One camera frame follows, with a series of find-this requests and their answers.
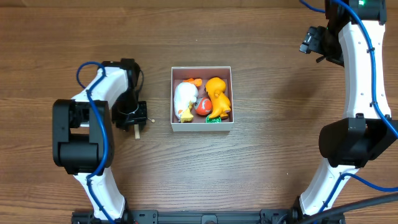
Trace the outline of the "white wooden rattle drum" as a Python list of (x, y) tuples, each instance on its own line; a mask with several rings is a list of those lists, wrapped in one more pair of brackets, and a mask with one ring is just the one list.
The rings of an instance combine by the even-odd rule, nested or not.
[(139, 119), (134, 123), (134, 137), (135, 140), (140, 140), (141, 138), (141, 131), (144, 130), (147, 120), (151, 123), (155, 123), (155, 119), (146, 118), (146, 119)]

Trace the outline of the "white chicken toy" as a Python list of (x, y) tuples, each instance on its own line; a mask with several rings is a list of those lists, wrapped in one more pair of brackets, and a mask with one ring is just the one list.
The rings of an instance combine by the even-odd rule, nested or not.
[(174, 111), (180, 123), (191, 122), (193, 104), (197, 101), (198, 87), (201, 87), (202, 79), (189, 78), (177, 85), (174, 92)]

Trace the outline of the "white box with pink interior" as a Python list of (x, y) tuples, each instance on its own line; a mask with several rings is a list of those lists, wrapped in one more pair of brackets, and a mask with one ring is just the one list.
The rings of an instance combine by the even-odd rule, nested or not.
[[(201, 87), (198, 87), (198, 98), (208, 97), (205, 85), (211, 78), (219, 77), (226, 83), (225, 95), (231, 102), (231, 111), (226, 119), (221, 123), (205, 123), (206, 117), (196, 114), (194, 104), (191, 113), (193, 120), (191, 122), (180, 123), (174, 111), (174, 92), (178, 84), (189, 78), (202, 79)], [(171, 99), (170, 99), (170, 123), (174, 132), (199, 132), (199, 131), (230, 131), (234, 124), (233, 107), (233, 86), (232, 73), (230, 67), (172, 67), (171, 71)]]

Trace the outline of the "red round robot toy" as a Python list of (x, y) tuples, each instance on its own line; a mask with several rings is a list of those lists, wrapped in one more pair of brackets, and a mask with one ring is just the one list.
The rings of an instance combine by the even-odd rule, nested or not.
[(200, 116), (207, 116), (212, 112), (213, 106), (208, 97), (198, 98), (194, 104), (196, 114)]

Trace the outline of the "green round disc toy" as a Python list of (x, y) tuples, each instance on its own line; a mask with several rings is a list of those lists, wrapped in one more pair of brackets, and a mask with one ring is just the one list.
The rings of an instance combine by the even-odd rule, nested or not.
[(206, 117), (205, 123), (221, 123), (222, 119), (217, 116), (215, 118), (210, 118), (209, 116)]

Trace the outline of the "orange dinosaur toy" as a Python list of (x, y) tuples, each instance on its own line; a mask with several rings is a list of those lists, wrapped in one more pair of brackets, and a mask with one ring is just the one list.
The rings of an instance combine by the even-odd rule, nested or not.
[(219, 77), (211, 78), (205, 85), (205, 91), (210, 97), (213, 110), (208, 116), (210, 119), (220, 117), (226, 119), (231, 111), (231, 102), (225, 95), (226, 83)]

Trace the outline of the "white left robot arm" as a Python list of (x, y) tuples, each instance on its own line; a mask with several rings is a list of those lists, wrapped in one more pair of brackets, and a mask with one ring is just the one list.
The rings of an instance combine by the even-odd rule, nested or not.
[(111, 170), (113, 128), (133, 129), (135, 138), (144, 129), (147, 105), (138, 99), (144, 74), (133, 58), (91, 64), (97, 70), (90, 84), (53, 104), (53, 161), (79, 181), (93, 206), (73, 212), (72, 223), (134, 223)]

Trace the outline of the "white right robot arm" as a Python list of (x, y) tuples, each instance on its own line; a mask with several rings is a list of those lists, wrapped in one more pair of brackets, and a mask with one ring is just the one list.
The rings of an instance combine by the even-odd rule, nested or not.
[(397, 140), (384, 88), (382, 44), (387, 11), (384, 0), (325, 1), (327, 26), (310, 27), (300, 46), (345, 70), (345, 108), (341, 120), (322, 128), (322, 161), (298, 197), (298, 215), (331, 210), (347, 181)]

